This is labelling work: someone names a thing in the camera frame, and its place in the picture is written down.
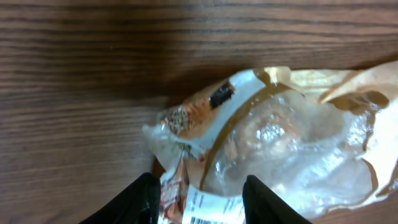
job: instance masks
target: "white label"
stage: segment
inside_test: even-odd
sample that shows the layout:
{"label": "white label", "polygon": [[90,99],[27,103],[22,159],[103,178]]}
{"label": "white label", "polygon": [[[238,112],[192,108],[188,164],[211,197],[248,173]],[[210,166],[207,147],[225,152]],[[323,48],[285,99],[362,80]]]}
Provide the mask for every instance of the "white label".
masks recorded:
{"label": "white label", "polygon": [[242,196],[220,197],[189,185],[182,224],[242,224]]}

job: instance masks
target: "wooden table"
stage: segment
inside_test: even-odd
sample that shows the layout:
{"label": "wooden table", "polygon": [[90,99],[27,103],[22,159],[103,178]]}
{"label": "wooden table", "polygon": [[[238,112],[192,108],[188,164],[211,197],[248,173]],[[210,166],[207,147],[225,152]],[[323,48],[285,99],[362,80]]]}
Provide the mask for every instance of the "wooden table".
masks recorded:
{"label": "wooden table", "polygon": [[[398,59],[398,4],[238,2],[0,0],[0,223],[95,212],[152,169],[142,123],[234,72]],[[397,210],[393,195],[316,223]]]}

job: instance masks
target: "food wrapper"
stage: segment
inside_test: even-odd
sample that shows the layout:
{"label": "food wrapper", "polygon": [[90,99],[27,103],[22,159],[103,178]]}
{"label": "food wrapper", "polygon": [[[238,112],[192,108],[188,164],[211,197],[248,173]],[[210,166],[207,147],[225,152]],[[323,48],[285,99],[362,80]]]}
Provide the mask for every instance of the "food wrapper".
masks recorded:
{"label": "food wrapper", "polygon": [[142,127],[166,170],[158,222],[243,223],[251,174],[308,219],[384,200],[398,187],[396,71],[245,70],[159,113]]}

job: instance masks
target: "barcode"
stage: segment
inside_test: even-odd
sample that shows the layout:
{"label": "barcode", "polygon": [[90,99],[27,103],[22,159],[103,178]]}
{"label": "barcode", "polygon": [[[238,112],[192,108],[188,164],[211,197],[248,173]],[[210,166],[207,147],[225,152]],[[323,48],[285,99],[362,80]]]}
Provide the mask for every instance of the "barcode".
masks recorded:
{"label": "barcode", "polygon": [[200,218],[192,217],[191,224],[211,224],[211,221],[202,220]]}

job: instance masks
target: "wood grain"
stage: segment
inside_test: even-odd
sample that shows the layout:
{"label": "wood grain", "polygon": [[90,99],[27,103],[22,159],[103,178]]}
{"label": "wood grain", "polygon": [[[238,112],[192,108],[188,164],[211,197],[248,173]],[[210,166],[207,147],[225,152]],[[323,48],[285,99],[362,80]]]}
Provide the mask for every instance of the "wood grain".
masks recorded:
{"label": "wood grain", "polygon": [[[141,173],[141,124],[245,68],[398,59],[398,3],[0,0],[0,223],[77,223]],[[393,195],[316,221],[398,223]]]}

